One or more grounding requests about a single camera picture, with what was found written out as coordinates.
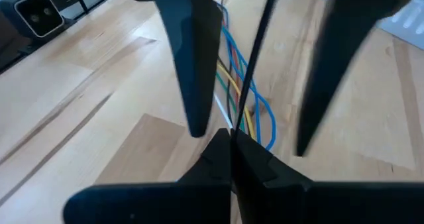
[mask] black cable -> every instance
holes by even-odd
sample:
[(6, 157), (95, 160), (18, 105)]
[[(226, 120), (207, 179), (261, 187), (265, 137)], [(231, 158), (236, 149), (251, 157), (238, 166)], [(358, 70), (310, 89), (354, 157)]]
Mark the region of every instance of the black cable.
[[(224, 6), (224, 0), (221, 0), (221, 5)], [(232, 76), (233, 66), (229, 66), (229, 67), (230, 67), (230, 70), (227, 70), (227, 71), (230, 74), (230, 76)], [(230, 80), (228, 80), (227, 82), (227, 97), (225, 99), (225, 103), (227, 105), (227, 114), (229, 116), (230, 122), (233, 123), (233, 119), (231, 118), (231, 109), (230, 109)]]
[(234, 135), (232, 137), (233, 142), (237, 140), (238, 129), (241, 124), (241, 119), (243, 115), (243, 107), (246, 104), (246, 98), (249, 91), (250, 83), (253, 78), (254, 68), (256, 66), (256, 62), (258, 61), (260, 47), (262, 45), (262, 41), (264, 40), (264, 36), (266, 33), (266, 28), (268, 27), (268, 23), (270, 22), (270, 18), (272, 15), (272, 9), (274, 8), (274, 3), (276, 0), (267, 0), (265, 4), (265, 9), (262, 14), (262, 18), (259, 22), (258, 32), (256, 33), (256, 38), (254, 39), (252, 52), (250, 53), (249, 64), (247, 66), (246, 76), (244, 77), (243, 87), (241, 89), (240, 99), (238, 101), (238, 117), (237, 124), (235, 126)]

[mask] wooden floor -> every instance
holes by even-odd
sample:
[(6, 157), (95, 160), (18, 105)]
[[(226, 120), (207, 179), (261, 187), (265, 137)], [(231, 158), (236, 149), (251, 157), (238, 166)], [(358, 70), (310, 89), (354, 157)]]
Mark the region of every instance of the wooden floor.
[[(226, 3), (246, 56), (264, 2)], [(323, 7), (276, 6), (255, 73), (277, 119), (272, 152), (314, 180), (424, 180), (424, 51), (382, 30), (357, 56), (309, 156), (292, 155)], [(66, 200), (94, 183), (178, 179), (227, 126), (214, 106), (207, 135), (190, 137), (160, 16), (131, 0), (108, 0), (0, 75), (0, 97), (0, 223), (59, 223)], [(265, 143), (269, 122), (262, 114)]]

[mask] white cable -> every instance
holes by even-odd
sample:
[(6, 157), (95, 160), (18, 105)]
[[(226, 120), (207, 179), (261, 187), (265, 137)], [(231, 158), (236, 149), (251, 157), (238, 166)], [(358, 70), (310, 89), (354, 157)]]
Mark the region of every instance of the white cable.
[(232, 129), (233, 128), (233, 124), (231, 123), (230, 119), (228, 118), (228, 114), (227, 114), (227, 112), (225, 112), (225, 109), (223, 107), (223, 104), (221, 104), (221, 102), (219, 101), (219, 98), (217, 97), (217, 94), (216, 93), (213, 94), (213, 98), (215, 98), (215, 101), (217, 102), (218, 107), (221, 110), (221, 113), (223, 114), (224, 119), (225, 119), (225, 121), (228, 124), (228, 127), (230, 129)]

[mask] green wire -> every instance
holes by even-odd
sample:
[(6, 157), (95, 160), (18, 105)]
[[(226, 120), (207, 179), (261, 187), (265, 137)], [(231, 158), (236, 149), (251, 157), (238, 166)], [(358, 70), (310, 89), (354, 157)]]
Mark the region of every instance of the green wire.
[[(227, 89), (227, 87), (225, 86), (225, 83), (224, 83), (224, 81), (223, 81), (223, 79), (220, 77), (220, 75), (217, 73), (217, 78), (218, 78), (218, 81), (219, 81), (219, 83), (221, 84), (221, 86), (224, 88), (224, 90), (226, 90)], [(236, 110), (236, 104), (235, 104), (235, 102), (234, 102), (234, 100), (233, 100), (233, 97), (230, 95), (230, 103), (231, 103), (231, 106), (233, 107), (233, 111), (234, 111), (234, 113), (236, 113), (237, 114), (237, 110)], [(245, 133), (246, 131), (244, 131), (244, 119), (242, 119), (241, 120), (241, 130)]]

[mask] colored wire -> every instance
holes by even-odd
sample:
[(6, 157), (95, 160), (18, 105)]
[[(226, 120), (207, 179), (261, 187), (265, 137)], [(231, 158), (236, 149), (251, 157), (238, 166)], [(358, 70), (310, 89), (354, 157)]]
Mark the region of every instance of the colored wire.
[[(235, 44), (234, 39), (232, 38), (231, 34), (229, 34), (229, 32), (226, 30), (226, 28), (223, 28), (223, 32), (225, 34), (225, 36), (227, 37), (228, 41), (234, 46), (234, 49), (236, 50), (237, 54), (239, 55), (239, 58), (242, 60), (243, 64), (247, 64), (246, 60), (243, 58), (240, 50), (237, 48), (237, 45)], [(240, 71), (238, 71), (237, 69), (235, 69), (236, 74), (244, 81), (244, 76), (240, 73)], [(254, 84), (252, 83), (252, 87), (250, 88), (253, 93), (255, 93), (255, 95), (258, 96), (259, 100), (261, 100), (261, 102), (264, 104), (266, 110), (268, 111), (268, 113), (270, 114), (270, 118), (271, 118), (271, 126), (272, 126), (272, 131), (271, 131), (271, 140), (268, 143), (268, 145), (266, 146), (267, 150), (270, 150), (276, 140), (276, 119), (275, 116), (271, 110), (271, 107), (269, 105), (269, 103), (257, 92), (256, 88), (253, 86)]]
[[(240, 95), (241, 91), (237, 87), (236, 81), (234, 81), (234, 79), (226, 71), (226, 69), (224, 68), (224, 65), (222, 65), (221, 63), (218, 63), (218, 68), (222, 71), (222, 73), (224, 73), (226, 75), (226, 77), (230, 80), (231, 84), (236, 89), (236, 92)], [(252, 139), (254, 139), (256, 141), (256, 135), (254, 134), (254, 128), (253, 128), (252, 120), (250, 119), (250, 113), (249, 113), (249, 110), (246, 108), (246, 106), (244, 106), (244, 115), (246, 115), (247, 127), (251, 130), (250, 136), (252, 137)]]
[[(225, 83), (224, 83), (223, 79), (221, 78), (221, 76), (218, 73), (217, 73), (217, 79), (218, 79), (219, 83), (221, 84), (221, 86), (223, 87), (223, 89), (225, 90), (225, 88), (226, 88), (225, 87)], [(231, 96), (230, 96), (230, 103), (231, 103), (231, 106), (233, 107), (234, 113), (237, 113), (236, 104), (234, 103), (234, 99)], [(232, 124), (233, 122), (231, 121), (231, 114), (229, 112), (227, 112), (227, 114), (228, 114), (228, 117), (227, 118), (228, 118), (228, 120)], [(244, 133), (246, 133), (246, 131), (244, 130), (244, 120), (241, 121), (241, 130)]]
[(228, 114), (225, 112), (225, 110), (224, 110), (224, 107), (223, 107), (223, 105), (221, 104), (221, 101), (219, 101), (219, 98), (217, 97), (217, 94), (213, 94), (213, 98), (215, 98), (215, 101), (217, 102), (217, 105), (218, 105), (218, 107), (219, 107), (219, 109), (221, 110), (221, 113), (223, 114), (223, 116), (224, 116), (224, 119), (225, 119), (225, 121), (227, 122), (227, 124), (228, 124), (228, 127), (230, 128), (230, 129), (232, 129), (233, 128), (233, 124), (230, 122), (230, 120), (228, 119)]
[[(262, 18), (260, 19), (259, 22), (259, 27), (258, 27), (258, 32), (256, 33), (256, 38), (254, 39), (253, 42), (253, 48), (252, 48), (252, 52), (250, 53), (250, 58), (249, 58), (249, 63), (246, 69), (246, 77), (243, 81), (243, 87), (242, 87), (242, 91), (240, 94), (240, 106), (244, 106), (244, 104), (246, 103), (246, 99), (247, 99), (247, 95), (248, 95), (248, 90), (250, 88), (250, 82), (252, 81), (253, 78), (253, 73), (254, 73), (254, 68), (256, 66), (256, 62), (258, 61), (258, 57), (259, 57), (259, 53), (260, 53), (260, 47), (262, 46), (262, 41), (264, 40), (265, 34), (266, 34), (266, 29), (268, 27), (268, 23), (270, 22), (270, 18), (272, 16), (272, 10), (274, 8), (274, 4), (275, 4), (276, 0), (267, 0), (266, 4), (265, 4), (265, 9), (264, 12), (262, 14)], [(234, 135), (232, 137), (233, 140), (237, 140), (237, 135), (238, 135), (238, 129), (239, 126), (241, 124), (241, 120), (242, 120), (242, 111), (239, 111), (238, 114), (238, 119), (237, 119), (237, 123), (235, 125), (235, 131), (234, 131)]]
[[(232, 53), (231, 53), (231, 49), (233, 49), (233, 50), (235, 50), (236, 51), (236, 53), (237, 53), (237, 55), (238, 55), (238, 58), (239, 59), (241, 59), (242, 61), (243, 61), (243, 64), (245, 65), (245, 66), (247, 66), (247, 63), (246, 63), (246, 61), (244, 60), (244, 58), (243, 58), (243, 56), (242, 56), (242, 54), (240, 53), (240, 51), (238, 50), (238, 48), (237, 48), (237, 46), (236, 46), (236, 44), (235, 44), (235, 42), (234, 42), (234, 40), (233, 40), (233, 38), (232, 38), (232, 36), (230, 35), (230, 37), (228, 37), (227, 36), (227, 34), (229, 34), (229, 32), (228, 32), (228, 29), (229, 29), (229, 13), (228, 13), (228, 10), (227, 10), (227, 8), (225, 8), (224, 6), (223, 6), (223, 1), (224, 0), (221, 0), (221, 4), (219, 4), (219, 3), (217, 3), (218, 4), (218, 7), (220, 7), (221, 8), (221, 10), (223, 11), (223, 13), (224, 13), (224, 15), (225, 15), (225, 21), (227, 21), (227, 22), (225, 22), (224, 23), (224, 26), (223, 26), (223, 32), (224, 31), (227, 31), (227, 33), (225, 33), (224, 32), (224, 35), (225, 35), (225, 37), (227, 38), (227, 53), (228, 53), (228, 57), (229, 57), (229, 59), (230, 59), (230, 64), (232, 65), (232, 66), (230, 66), (230, 70), (229, 70), (229, 74), (231, 75), (231, 68), (234, 66), (234, 59), (233, 59), (233, 56), (232, 56)], [(241, 78), (241, 80), (243, 81), (243, 79), (244, 79), (244, 71), (243, 71), (243, 68), (242, 68), (242, 66), (240, 66), (240, 68), (241, 68), (241, 70), (242, 70), (242, 77), (240, 77)], [(230, 81), (227, 83), (227, 109), (229, 110), (229, 94), (230, 94), (230, 89), (229, 89), (229, 83), (230, 83)], [(256, 84), (255, 84), (255, 82), (254, 82), (254, 80), (252, 81), (252, 85), (253, 85), (253, 88), (256, 90)], [(257, 136), (257, 138), (258, 138), (258, 140), (257, 140), (257, 142), (259, 143), (259, 144), (262, 144), (262, 139), (261, 139), (261, 134), (260, 134), (260, 110), (259, 110), (259, 97), (256, 95), (256, 93), (255, 93), (255, 98), (254, 98), (254, 100), (255, 100), (255, 122), (256, 122), (256, 136)]]

